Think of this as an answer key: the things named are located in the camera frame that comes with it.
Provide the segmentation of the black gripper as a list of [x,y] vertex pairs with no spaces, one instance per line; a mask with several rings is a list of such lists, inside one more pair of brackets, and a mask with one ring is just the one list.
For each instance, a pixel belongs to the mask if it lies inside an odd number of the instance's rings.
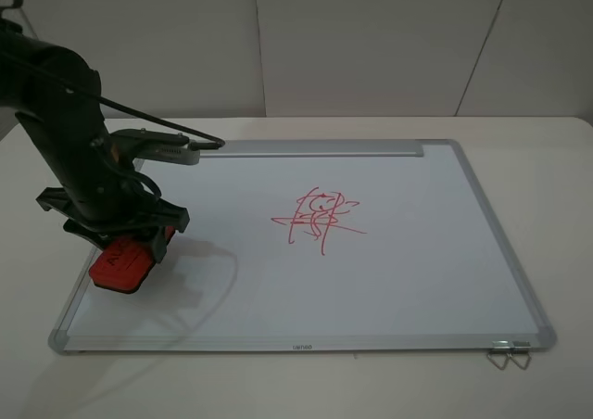
[[154,263],[167,253],[168,229],[182,232],[189,223],[188,210],[155,197],[135,180],[108,173],[63,173],[60,187],[47,187],[37,198],[43,210],[54,210],[67,220],[63,230],[100,250],[129,233]]

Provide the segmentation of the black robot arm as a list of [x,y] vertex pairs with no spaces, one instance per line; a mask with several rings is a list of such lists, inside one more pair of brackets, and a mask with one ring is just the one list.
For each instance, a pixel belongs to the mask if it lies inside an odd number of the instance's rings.
[[65,231],[101,249],[129,237],[163,260],[168,235],[189,223],[187,209],[161,196],[133,161],[149,147],[180,147],[186,136],[141,130],[109,133],[96,71],[74,52],[23,35],[1,22],[1,105],[16,117],[59,181],[37,198],[67,220]]

